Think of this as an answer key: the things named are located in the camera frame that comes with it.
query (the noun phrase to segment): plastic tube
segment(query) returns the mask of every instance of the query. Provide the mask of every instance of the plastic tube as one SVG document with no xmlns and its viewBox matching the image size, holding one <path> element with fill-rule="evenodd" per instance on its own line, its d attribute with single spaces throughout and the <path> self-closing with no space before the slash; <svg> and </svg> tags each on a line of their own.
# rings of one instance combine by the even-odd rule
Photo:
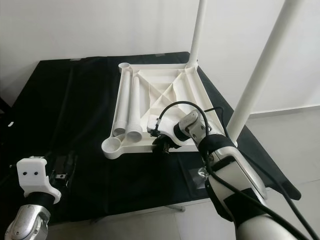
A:
<svg viewBox="0 0 320 240">
<path fill-rule="evenodd" d="M 129 124 L 126 129 L 126 136 L 129 141 L 134 143 L 142 139 L 142 127 L 140 125 L 140 79 L 137 76 L 133 78 Z"/>
<path fill-rule="evenodd" d="M 130 95 L 130 71 L 126 70 L 120 90 L 116 121 L 113 126 L 113 135 L 116 137 L 126 132 L 128 125 L 129 96 Z"/>
<path fill-rule="evenodd" d="M 302 1 L 286 0 L 283 4 L 268 41 L 227 126 L 227 131 L 234 143 L 237 141 L 252 108 L 263 90 L 267 81 L 267 74 L 270 71 L 272 62 L 275 60 L 276 52 L 283 42 L 288 26 L 293 22 L 293 17 L 297 13 L 298 3 L 300 2 Z"/>
<path fill-rule="evenodd" d="M 186 64 L 187 68 L 198 66 L 197 60 L 198 60 L 198 53 L 199 53 L 199 47 L 200 47 L 200 35 L 205 22 L 206 8 L 207 8 L 207 0 L 199 0 L 199 7 L 196 15 L 196 20 L 195 20 L 189 61 Z"/>
</svg>

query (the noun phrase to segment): gray floor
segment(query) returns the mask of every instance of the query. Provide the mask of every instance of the gray floor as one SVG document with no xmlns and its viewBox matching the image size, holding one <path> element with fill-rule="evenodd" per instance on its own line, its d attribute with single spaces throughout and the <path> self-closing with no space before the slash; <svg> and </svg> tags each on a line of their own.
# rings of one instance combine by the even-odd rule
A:
<svg viewBox="0 0 320 240">
<path fill-rule="evenodd" d="M 320 235 L 320 110 L 250 119 L 247 126 L 289 180 L 301 191 L 296 205 Z M 283 197 L 268 190 L 268 204 L 307 235 Z M 109 216 L 98 223 L 49 228 L 49 240 L 233 240 L 232 223 L 209 199 L 182 204 L 185 212 L 158 207 Z"/>
</svg>

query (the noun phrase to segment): black tablecloth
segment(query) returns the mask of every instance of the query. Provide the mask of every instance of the black tablecloth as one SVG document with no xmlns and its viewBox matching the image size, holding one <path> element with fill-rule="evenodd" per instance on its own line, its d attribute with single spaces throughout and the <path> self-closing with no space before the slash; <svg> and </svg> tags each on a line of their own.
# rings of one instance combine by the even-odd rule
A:
<svg viewBox="0 0 320 240">
<path fill-rule="evenodd" d="M 101 150 L 114 117 L 120 82 L 118 64 L 179 64 L 188 58 L 188 52 L 178 52 L 40 61 L 2 122 L 0 178 L 8 173 L 9 164 L 43 156 L 51 147 L 60 155 L 74 150 L 78 161 L 70 193 L 54 206 L 51 223 L 207 198 L 206 191 L 196 189 L 189 174 L 190 169 L 202 166 L 198 152 L 167 157 L 134 153 L 110 160 Z M 213 106 L 224 107 L 227 123 L 232 108 L 200 68 L 198 73 Z M 272 173 L 292 198 L 301 197 L 246 127 L 238 147 Z M 263 174 L 261 177 L 267 186 L 274 187 Z M 6 225 L 24 202 L 18 177 L 11 176 L 0 192 L 4 213 L 1 222 Z"/>
</svg>

